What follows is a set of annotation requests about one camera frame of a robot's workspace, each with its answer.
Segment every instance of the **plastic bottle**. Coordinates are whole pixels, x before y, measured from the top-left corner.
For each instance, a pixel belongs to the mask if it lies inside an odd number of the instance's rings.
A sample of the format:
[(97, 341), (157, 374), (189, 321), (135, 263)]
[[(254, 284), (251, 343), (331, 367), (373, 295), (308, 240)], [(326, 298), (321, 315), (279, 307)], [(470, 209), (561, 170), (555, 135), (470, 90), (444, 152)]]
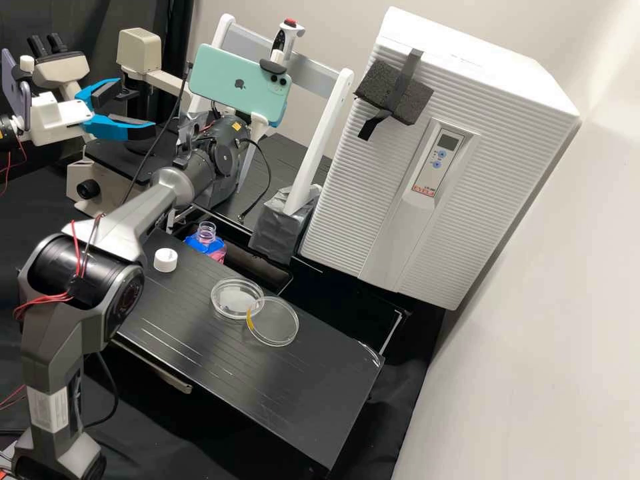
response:
[(198, 230), (185, 238), (185, 243), (219, 263), (225, 262), (227, 246), (220, 237), (215, 236), (215, 224), (212, 222), (200, 222)]

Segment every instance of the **mint green iphone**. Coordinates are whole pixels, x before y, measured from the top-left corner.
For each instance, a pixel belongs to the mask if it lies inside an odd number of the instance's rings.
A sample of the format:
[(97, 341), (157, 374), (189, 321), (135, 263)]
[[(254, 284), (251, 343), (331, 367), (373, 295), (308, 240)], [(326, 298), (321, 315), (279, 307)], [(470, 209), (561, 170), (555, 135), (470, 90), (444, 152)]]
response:
[(291, 77), (262, 70), (254, 61), (202, 44), (193, 62), (189, 89), (244, 113), (259, 113), (274, 124), (284, 114)]

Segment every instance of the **white appliance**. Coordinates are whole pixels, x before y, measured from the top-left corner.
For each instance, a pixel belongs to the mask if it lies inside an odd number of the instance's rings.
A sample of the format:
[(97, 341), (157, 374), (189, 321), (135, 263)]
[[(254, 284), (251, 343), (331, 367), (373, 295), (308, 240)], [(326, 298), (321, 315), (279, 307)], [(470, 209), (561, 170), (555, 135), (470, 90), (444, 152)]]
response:
[(389, 117), (368, 141), (358, 132), (378, 109), (355, 100), (299, 252), (456, 309), (579, 114), (536, 61), (396, 8), (369, 66), (401, 69), (412, 48), (433, 96), (416, 124)]

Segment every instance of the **petri dish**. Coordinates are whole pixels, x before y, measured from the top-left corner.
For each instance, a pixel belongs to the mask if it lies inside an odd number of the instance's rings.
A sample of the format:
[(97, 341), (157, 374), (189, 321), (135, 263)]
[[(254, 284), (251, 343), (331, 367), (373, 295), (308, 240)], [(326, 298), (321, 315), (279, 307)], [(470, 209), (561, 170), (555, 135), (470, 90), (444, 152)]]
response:
[(258, 299), (245, 318), (253, 336), (270, 347), (284, 347), (298, 334), (298, 315), (279, 297)]
[(257, 300), (264, 296), (255, 282), (242, 278), (220, 280), (211, 290), (211, 302), (218, 313), (234, 320), (247, 318), (247, 311), (256, 315), (262, 304)]

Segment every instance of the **white wall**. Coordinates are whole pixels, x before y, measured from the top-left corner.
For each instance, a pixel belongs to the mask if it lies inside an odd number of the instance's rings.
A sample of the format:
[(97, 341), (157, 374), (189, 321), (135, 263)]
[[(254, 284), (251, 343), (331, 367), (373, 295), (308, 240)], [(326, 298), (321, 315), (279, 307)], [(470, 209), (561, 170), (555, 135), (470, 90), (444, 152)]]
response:
[(640, 4), (607, 18), (570, 79), (593, 108), (435, 356), (394, 480), (640, 478)]
[[(612, 5), (621, 0), (272, 0), (222, 2), (196, 0), (189, 42), (193, 58), (200, 43), (210, 43), (220, 16), (231, 13), (241, 25), (272, 37), (285, 17), (307, 28), (296, 40), (296, 50), (336, 69), (354, 70), (357, 86), (364, 74), (369, 52), (382, 18), (394, 5), (452, 28), (462, 30), (538, 60), (558, 82), (567, 86), (582, 111), (589, 105), (577, 65), (595, 56), (603, 24), (609, 21)], [(278, 132), (308, 145), (322, 112), (322, 99), (301, 89), (292, 90), (287, 114)], [(351, 102), (345, 105), (338, 125), (344, 125)], [(333, 155), (340, 138), (333, 132), (326, 154)]]

